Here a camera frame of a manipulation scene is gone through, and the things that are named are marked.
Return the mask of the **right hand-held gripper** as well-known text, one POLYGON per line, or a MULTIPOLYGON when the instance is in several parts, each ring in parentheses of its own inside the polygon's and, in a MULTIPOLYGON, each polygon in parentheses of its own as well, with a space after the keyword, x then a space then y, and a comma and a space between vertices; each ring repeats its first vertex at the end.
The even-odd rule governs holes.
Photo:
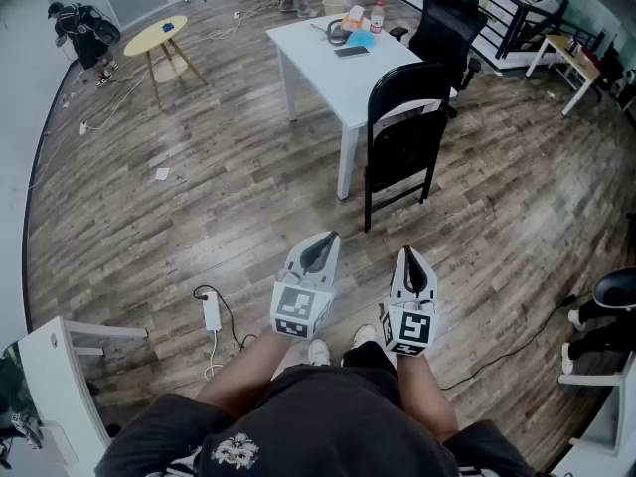
POLYGON ((434 341, 439 323, 437 277, 423 255, 406 245, 398 254, 389 298, 381 306, 385 347, 419 356, 434 341))

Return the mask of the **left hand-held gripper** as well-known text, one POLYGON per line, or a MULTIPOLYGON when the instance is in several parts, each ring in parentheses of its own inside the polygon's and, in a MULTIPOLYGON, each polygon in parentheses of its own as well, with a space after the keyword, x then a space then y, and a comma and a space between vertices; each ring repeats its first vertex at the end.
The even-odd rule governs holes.
POLYGON ((316 335, 336 297, 339 251, 340 236, 335 231, 309 237, 290 251, 273 286, 273 331, 300 339, 316 335))

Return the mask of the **black folding chair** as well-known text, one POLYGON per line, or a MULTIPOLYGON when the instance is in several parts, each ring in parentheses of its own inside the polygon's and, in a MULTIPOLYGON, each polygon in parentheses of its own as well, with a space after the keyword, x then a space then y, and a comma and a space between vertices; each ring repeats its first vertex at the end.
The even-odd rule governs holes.
POLYGON ((448 69, 439 63, 419 62, 396 67, 384 74, 373 87, 367 107, 367 165, 365 178, 364 230, 372 225, 372 213, 409 194, 420 191, 428 198, 441 139, 448 122, 451 91, 448 69), (432 99, 439 106, 393 123, 379 132, 377 124, 399 106, 432 99), (422 182, 378 203, 373 195, 419 172, 422 182))

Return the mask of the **person's right forearm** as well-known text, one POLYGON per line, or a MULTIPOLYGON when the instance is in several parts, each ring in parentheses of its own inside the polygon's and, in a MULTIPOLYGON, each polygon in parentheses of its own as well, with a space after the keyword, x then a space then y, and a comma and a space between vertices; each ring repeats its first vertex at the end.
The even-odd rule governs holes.
POLYGON ((459 431, 457 415, 433 375, 424 355, 397 355, 397 375, 403 411, 439 442, 459 431))

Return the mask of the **person's left forearm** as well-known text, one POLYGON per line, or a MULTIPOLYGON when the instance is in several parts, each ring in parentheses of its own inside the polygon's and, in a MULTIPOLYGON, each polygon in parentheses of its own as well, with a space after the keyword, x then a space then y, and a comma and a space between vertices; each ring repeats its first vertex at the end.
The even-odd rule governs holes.
POLYGON ((290 337, 266 329, 216 372, 195 400, 241 418, 257 404, 291 344, 290 337))

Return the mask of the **black mesh office chair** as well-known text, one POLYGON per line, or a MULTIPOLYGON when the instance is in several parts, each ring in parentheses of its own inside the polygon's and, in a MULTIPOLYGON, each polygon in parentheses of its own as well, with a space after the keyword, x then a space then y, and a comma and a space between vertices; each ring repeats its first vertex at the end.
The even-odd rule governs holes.
POLYGON ((479 0, 423 0, 421 20, 408 48, 421 63, 445 66, 451 87, 463 91, 481 70, 481 62, 468 54, 487 21, 479 0))

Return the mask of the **person's right white shoe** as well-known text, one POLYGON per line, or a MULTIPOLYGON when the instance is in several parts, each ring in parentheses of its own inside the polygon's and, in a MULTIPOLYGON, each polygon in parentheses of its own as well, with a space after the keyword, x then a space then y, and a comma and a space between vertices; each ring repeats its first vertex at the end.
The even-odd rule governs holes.
POLYGON ((377 338, 378 333, 376 327, 372 324, 365 324, 355 333, 351 349, 359 348, 368 342, 376 342, 377 338))

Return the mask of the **person's white shoe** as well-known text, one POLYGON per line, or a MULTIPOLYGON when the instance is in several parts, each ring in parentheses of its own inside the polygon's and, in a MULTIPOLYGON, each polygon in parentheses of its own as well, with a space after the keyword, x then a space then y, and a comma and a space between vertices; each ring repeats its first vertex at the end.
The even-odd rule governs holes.
POLYGON ((327 344, 321 339, 314 339, 308 348, 308 361, 311 366, 330 366, 331 355, 327 344))
POLYGON ((372 324, 365 324, 355 333, 351 349, 359 348, 368 342, 376 342, 377 338, 378 333, 376 327, 372 324))

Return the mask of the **person's black shorts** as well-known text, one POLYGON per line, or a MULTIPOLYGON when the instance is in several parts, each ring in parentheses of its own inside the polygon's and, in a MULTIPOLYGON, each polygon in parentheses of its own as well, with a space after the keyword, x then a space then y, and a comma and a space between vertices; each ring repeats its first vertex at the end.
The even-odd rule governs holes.
POLYGON ((396 366, 376 341, 367 341, 347 351, 341 359, 341 366, 345 368, 382 370, 395 379, 398 378, 396 366))

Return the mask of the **person's left white shoe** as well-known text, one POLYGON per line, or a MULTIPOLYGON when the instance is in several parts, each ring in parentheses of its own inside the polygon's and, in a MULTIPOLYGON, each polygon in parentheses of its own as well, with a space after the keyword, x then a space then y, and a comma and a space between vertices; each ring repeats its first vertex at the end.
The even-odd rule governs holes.
POLYGON ((311 366, 330 366, 331 355, 327 344, 321 339, 314 339, 308 348, 308 361, 311 366))

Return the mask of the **person's black shirt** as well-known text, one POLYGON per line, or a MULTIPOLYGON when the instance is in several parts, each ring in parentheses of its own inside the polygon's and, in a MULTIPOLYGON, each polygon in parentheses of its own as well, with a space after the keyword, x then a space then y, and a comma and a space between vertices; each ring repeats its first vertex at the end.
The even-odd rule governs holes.
POLYGON ((194 477, 535 477, 489 420, 446 441, 408 417, 397 380, 364 368, 295 366, 248 414, 168 394, 112 441, 96 477, 156 477, 190 458, 194 477))

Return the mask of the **white square table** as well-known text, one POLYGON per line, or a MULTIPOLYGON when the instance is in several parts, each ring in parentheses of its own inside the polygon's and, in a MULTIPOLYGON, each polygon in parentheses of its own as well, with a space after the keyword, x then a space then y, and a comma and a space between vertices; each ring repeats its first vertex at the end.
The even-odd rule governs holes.
POLYGON ((358 138, 367 133, 368 102, 374 86, 389 71, 421 59, 388 32, 375 37, 366 54, 341 59, 325 38, 328 25, 343 13, 269 29, 276 46, 288 119, 294 121, 294 74, 300 73, 336 114, 342 125, 337 196, 344 200, 354 171, 358 138))

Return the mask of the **black round object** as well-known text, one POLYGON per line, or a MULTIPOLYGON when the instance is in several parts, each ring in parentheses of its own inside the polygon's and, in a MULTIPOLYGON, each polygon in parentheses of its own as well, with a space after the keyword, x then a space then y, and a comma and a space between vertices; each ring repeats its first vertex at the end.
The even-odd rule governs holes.
POLYGON ((613 270, 602 276, 592 290, 592 297, 603 308, 636 308, 636 266, 613 270))

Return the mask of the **blue cloth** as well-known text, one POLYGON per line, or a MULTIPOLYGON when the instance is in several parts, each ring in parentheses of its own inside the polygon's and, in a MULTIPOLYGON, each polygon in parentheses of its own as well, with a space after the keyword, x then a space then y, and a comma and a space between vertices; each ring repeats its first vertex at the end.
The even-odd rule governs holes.
POLYGON ((367 50, 370 50, 375 46, 376 38, 376 34, 370 32, 369 30, 357 30, 355 32, 352 32, 349 36, 346 47, 364 47, 367 50))

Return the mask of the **black headphones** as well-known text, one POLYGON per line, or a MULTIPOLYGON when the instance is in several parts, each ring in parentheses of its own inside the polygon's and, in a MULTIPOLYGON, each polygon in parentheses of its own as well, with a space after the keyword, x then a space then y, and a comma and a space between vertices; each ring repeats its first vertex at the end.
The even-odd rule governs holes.
POLYGON ((346 30, 342 25, 343 19, 336 19, 331 21, 327 26, 326 36, 327 41, 335 47, 344 47, 352 34, 351 31, 346 30))

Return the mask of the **orange and white tissue pack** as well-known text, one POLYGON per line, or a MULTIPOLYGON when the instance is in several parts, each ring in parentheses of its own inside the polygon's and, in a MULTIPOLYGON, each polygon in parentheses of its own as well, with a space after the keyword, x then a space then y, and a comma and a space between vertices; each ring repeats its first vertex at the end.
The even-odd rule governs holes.
POLYGON ((348 32, 361 30, 364 24, 365 9, 360 5, 354 5, 342 19, 341 29, 348 32))

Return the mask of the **small desk with white legs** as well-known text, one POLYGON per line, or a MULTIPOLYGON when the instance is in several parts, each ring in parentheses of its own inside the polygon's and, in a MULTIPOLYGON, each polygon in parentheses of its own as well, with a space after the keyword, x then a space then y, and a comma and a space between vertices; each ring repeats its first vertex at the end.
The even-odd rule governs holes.
POLYGON ((564 72, 559 72, 564 80, 569 81, 567 72, 571 71, 576 71, 582 79, 582 85, 575 89, 574 96, 561 112, 562 116, 568 116, 597 81, 600 76, 600 70, 592 59, 584 53, 582 45, 576 39, 570 39, 561 35, 545 35, 538 51, 535 53, 525 72, 527 78, 532 75, 547 48, 553 48, 559 58, 567 63, 567 69, 564 72))

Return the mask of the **round yellow side table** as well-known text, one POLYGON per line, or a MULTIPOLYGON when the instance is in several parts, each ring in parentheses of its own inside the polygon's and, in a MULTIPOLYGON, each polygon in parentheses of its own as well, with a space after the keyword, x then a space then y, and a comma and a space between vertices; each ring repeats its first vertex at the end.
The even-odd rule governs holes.
POLYGON ((186 70, 192 71, 195 76, 204 84, 209 83, 204 79, 199 70, 195 67, 183 49, 174 40, 175 35, 187 24, 188 18, 185 15, 176 15, 160 20, 136 34, 125 46, 123 54, 126 57, 142 56, 146 61, 147 73, 149 74, 153 93, 158 107, 161 107, 161 100, 158 89, 158 78, 155 76, 155 68, 151 57, 151 52, 157 48, 163 51, 164 58, 161 65, 167 65, 168 71, 172 72, 164 81, 179 78, 186 70), (166 22, 173 23, 175 29, 165 33, 162 25, 166 22))

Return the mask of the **white table frame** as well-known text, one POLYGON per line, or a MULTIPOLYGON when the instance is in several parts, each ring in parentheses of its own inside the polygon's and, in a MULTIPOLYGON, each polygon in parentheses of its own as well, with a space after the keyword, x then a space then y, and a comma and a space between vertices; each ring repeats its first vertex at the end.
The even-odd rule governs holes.
POLYGON ((612 375, 561 375, 565 386, 605 389, 608 396, 585 431, 551 471, 554 477, 626 477, 636 466, 636 353, 612 375))

